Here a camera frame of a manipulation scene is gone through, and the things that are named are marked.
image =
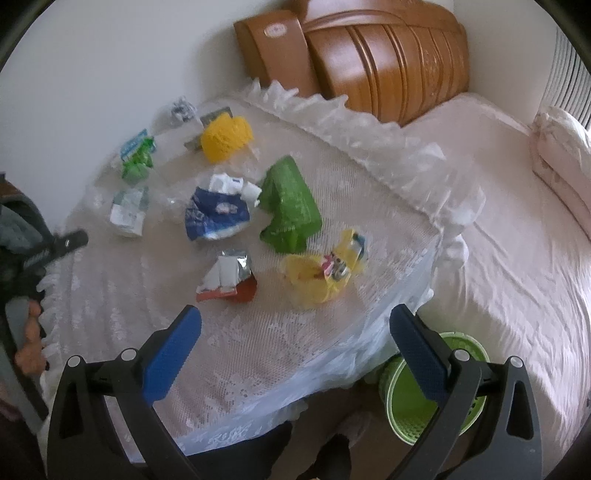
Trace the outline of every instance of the trash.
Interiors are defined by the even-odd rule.
[[[241,116],[232,118],[224,112],[203,131],[201,146],[211,163],[220,163],[252,140],[252,129],[246,119]]]
[[[245,229],[261,189],[242,178],[214,174],[209,188],[197,188],[185,211],[185,229],[191,240],[219,240]]]
[[[365,238],[348,229],[328,255],[289,255],[280,270],[294,289],[294,304],[311,308],[336,298],[363,269],[365,255]]]
[[[252,206],[258,206],[258,198],[262,190],[249,181],[242,178],[231,177],[227,173],[212,175],[209,182],[209,190],[216,193],[226,193],[229,195],[240,194],[242,200]]]
[[[148,130],[143,129],[139,134],[130,138],[127,142],[123,144],[121,149],[119,150],[119,156],[123,162],[126,162],[131,158],[131,155],[139,148],[140,145],[144,143],[144,140],[147,138],[152,138],[148,135]],[[154,153],[156,151],[156,145],[153,144],[150,148],[150,153]]]
[[[197,188],[185,211],[185,229],[190,240],[219,240],[245,229],[250,219],[248,205],[239,194]]]
[[[189,121],[185,124],[180,124],[175,128],[168,129],[154,139],[158,145],[158,156],[154,160],[156,168],[159,164],[164,165],[171,160],[180,158],[190,152],[194,152],[195,148],[191,148],[191,142],[195,142],[196,138],[200,136],[203,131],[197,120]]]
[[[148,187],[119,192],[113,199],[109,221],[125,236],[142,236],[148,210]]]
[[[256,286],[248,253],[227,250],[218,256],[213,268],[203,277],[196,291],[196,301],[228,299],[246,303],[254,298]]]
[[[170,115],[175,120],[171,123],[174,127],[179,124],[185,124],[193,120],[196,113],[197,109],[182,96],[173,103],[173,107],[170,109]]]
[[[154,137],[146,137],[129,157],[124,161],[121,178],[130,186],[135,186],[150,175],[149,168],[154,167],[151,153],[155,151]]]
[[[206,115],[203,115],[200,120],[201,123],[203,124],[203,128],[207,128],[207,126],[213,122],[218,116],[220,116],[222,113],[227,113],[228,115],[230,115],[230,118],[234,118],[234,115],[232,115],[232,110],[230,110],[230,107],[225,106],[224,108],[220,108],[219,110],[215,110],[213,112],[210,112]]]
[[[201,134],[196,135],[191,140],[184,143],[184,147],[190,152],[198,152],[201,150]]]
[[[273,220],[261,232],[261,240],[280,254],[305,252],[308,237],[321,230],[322,218],[291,156],[283,157],[267,171],[259,200],[260,207],[273,214]]]

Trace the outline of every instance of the window blind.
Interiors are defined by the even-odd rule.
[[[541,106],[564,109],[587,130],[591,129],[591,73],[559,28],[554,61]]]

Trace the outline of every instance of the person's leg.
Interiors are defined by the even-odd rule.
[[[318,452],[316,461],[297,480],[349,480],[351,454],[349,439],[340,433],[334,435]]]
[[[0,413],[0,479],[44,480],[37,438],[23,420],[10,421]]]
[[[316,461],[297,480],[349,480],[351,477],[351,454],[349,449],[367,431],[372,415],[355,412],[336,429],[335,434],[318,452]]]
[[[291,438],[287,421],[270,432],[229,447],[189,456],[203,480],[266,480]]]

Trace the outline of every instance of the green trash bin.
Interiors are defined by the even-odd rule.
[[[464,333],[446,332],[441,337],[452,350],[464,349],[476,360],[489,362],[484,347]],[[414,379],[406,361],[398,355],[386,365],[379,380],[379,395],[394,433],[405,443],[414,445],[437,411],[437,404],[427,400]],[[484,409],[486,397],[476,398],[460,434],[464,434]]]

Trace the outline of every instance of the floor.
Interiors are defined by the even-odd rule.
[[[390,428],[377,387],[364,382],[358,382],[349,390],[331,390],[310,397],[309,408],[295,423],[291,442],[275,464],[271,480],[293,480],[304,472],[341,419],[359,408],[373,412],[375,419],[351,451],[351,480],[385,480],[410,447]],[[469,433],[460,438],[448,461],[449,466],[459,462],[468,441]]]

